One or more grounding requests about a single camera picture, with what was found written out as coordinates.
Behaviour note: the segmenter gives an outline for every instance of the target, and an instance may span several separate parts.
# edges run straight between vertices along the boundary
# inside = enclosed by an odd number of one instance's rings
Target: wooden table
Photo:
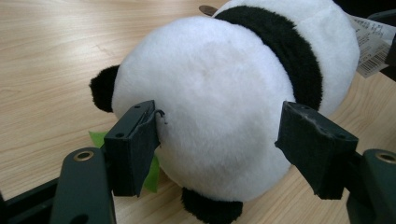
[[[90,79],[118,64],[148,32],[202,15],[226,0],[0,2],[0,190],[9,199],[59,175],[64,157],[92,145],[88,131],[116,122],[92,103]],[[331,115],[359,137],[359,152],[396,151],[396,83],[355,76]],[[200,223],[180,203],[180,187],[162,174],[159,192],[116,198],[119,223]],[[295,167],[236,223],[348,223],[342,201],[321,201]]]

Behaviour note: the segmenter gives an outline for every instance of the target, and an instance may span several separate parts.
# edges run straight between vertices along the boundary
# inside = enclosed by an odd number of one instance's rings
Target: wood grain
[[[0,190],[6,199],[59,175],[64,157],[107,131],[113,115],[94,107],[88,88],[148,32],[201,15],[226,0],[0,2]],[[355,76],[331,116],[367,148],[396,151],[396,84],[382,74]],[[200,223],[180,203],[181,189],[162,174],[157,194],[116,198],[119,223]],[[246,203],[236,223],[348,223],[345,201],[321,201],[295,167]]]

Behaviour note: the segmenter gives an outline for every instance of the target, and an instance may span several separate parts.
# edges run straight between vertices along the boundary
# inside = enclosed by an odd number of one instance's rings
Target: green fabric
[[[95,133],[95,132],[89,132],[91,140],[93,141],[93,144],[96,147],[101,147],[105,143],[105,136],[107,132],[105,133]],[[143,183],[143,187],[147,189],[148,191],[151,191],[153,193],[156,193],[158,190],[158,180],[160,179],[160,162],[158,161],[158,158],[154,155],[152,158],[151,165],[149,167],[149,172],[148,176],[145,179],[145,182]]]

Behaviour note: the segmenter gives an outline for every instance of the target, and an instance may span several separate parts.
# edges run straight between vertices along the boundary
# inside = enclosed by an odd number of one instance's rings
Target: white fur
[[[322,10],[321,0],[312,3],[319,11],[314,13],[306,4],[291,7],[293,1],[262,2],[295,14],[290,18],[299,20],[298,31],[308,41],[312,38],[325,76],[320,110],[328,114],[353,76],[355,42],[337,7]],[[233,0],[224,8],[242,3],[257,5]],[[336,18],[326,18],[329,13]],[[313,16],[319,21],[311,20]],[[333,31],[333,20],[346,31]],[[321,22],[329,28],[318,28]],[[317,34],[309,30],[311,25]],[[337,41],[346,43],[333,46]],[[163,170],[182,187],[214,200],[245,202],[271,188],[290,166],[274,146],[282,102],[294,101],[290,80],[275,54],[242,26],[193,17],[148,35],[122,62],[112,107],[121,117],[147,100],[155,100],[166,113],[168,124],[157,122],[161,147],[156,154]]]
[[[318,58],[323,75],[323,100],[319,112],[330,115],[347,93],[359,60],[355,30],[346,13],[332,0],[233,0],[214,16],[231,7],[261,7],[296,25]]]

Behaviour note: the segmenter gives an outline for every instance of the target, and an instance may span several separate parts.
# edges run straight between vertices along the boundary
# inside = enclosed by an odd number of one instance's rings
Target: metal grommet
[[[92,151],[82,151],[76,154],[73,159],[75,161],[87,161],[92,158],[93,152]]]
[[[377,152],[377,153],[375,153],[375,156],[381,161],[391,163],[391,164],[396,164],[396,157],[394,157],[393,155],[388,154],[386,152]]]

